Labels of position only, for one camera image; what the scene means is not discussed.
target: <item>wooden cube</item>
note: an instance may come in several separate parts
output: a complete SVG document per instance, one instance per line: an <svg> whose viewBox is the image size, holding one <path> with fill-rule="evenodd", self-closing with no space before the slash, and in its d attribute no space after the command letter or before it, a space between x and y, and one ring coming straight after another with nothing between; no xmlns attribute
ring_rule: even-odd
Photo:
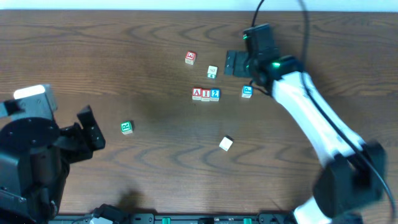
<svg viewBox="0 0 398 224"><path fill-rule="evenodd" d="M216 66L209 66L209 69L207 70L207 77L208 78L216 78L217 76L217 67Z"/></svg>
<svg viewBox="0 0 398 224"><path fill-rule="evenodd" d="M120 130L123 134L131 134L134 126L131 124L130 121L126 121L120 124Z"/></svg>
<svg viewBox="0 0 398 224"><path fill-rule="evenodd" d="M210 92L210 101L219 101L220 100L220 90L212 89Z"/></svg>
<svg viewBox="0 0 398 224"><path fill-rule="evenodd" d="M185 56L185 63L193 65L197 59L197 54L195 52L188 51Z"/></svg>
<svg viewBox="0 0 398 224"><path fill-rule="evenodd" d="M242 97L250 98L253 95L253 87L252 86L243 86L242 88Z"/></svg>
<svg viewBox="0 0 398 224"><path fill-rule="evenodd" d="M201 88L193 88L192 89L192 99L193 100L201 100Z"/></svg>
<svg viewBox="0 0 398 224"><path fill-rule="evenodd" d="M210 101L210 90L201 90L201 100Z"/></svg>
<svg viewBox="0 0 398 224"><path fill-rule="evenodd" d="M232 139L225 136L223 140L220 142L220 148L224 149L225 151L228 151L228 149L230 149L230 147L232 146L232 143L234 143Z"/></svg>

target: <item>wood grain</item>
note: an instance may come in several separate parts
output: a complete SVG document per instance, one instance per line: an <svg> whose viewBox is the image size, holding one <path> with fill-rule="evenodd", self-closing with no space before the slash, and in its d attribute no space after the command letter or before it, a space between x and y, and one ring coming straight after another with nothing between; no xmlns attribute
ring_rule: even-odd
<svg viewBox="0 0 398 224"><path fill-rule="evenodd" d="M106 149L72 165L61 213L102 203L158 212L291 210L311 194L320 170L295 121L249 80L223 75L226 51L244 50L251 12L1 11L0 99L51 83L60 126L90 104ZM332 108L388 152L398 194L398 19L395 14L312 12L308 69ZM300 55L299 12L262 12L283 54ZM186 51L198 53L194 66ZM208 80L209 65L219 67ZM194 86L218 87L219 103L193 103ZM134 135L119 125L134 120ZM235 139L224 152L224 135ZM387 200L363 209L384 223Z"/></svg>

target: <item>green connector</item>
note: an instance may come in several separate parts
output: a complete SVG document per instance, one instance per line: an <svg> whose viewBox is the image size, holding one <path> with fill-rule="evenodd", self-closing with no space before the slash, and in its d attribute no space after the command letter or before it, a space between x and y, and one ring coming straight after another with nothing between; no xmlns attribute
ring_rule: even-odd
<svg viewBox="0 0 398 224"><path fill-rule="evenodd" d="M162 224L170 224L172 222L171 218L163 218L162 219Z"/></svg>
<svg viewBox="0 0 398 224"><path fill-rule="evenodd" d="M251 218L244 218L243 224L251 224Z"/></svg>

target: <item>green led light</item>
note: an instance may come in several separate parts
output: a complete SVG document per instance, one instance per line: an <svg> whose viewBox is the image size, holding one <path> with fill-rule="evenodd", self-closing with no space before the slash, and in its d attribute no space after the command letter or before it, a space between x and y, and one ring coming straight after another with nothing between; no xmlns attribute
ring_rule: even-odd
<svg viewBox="0 0 398 224"><path fill-rule="evenodd" d="M273 62L273 63L272 63L272 66L273 66L274 68L279 68L279 67L280 67L280 63L279 63L279 62Z"/></svg>

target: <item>block with number 2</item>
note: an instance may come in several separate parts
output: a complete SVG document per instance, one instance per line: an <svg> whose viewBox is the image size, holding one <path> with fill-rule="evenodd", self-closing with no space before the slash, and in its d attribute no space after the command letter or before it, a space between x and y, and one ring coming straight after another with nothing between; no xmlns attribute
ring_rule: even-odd
<svg viewBox="0 0 398 224"><path fill-rule="evenodd" d="M219 100L220 100L220 90L211 90L210 101L219 101Z"/></svg>

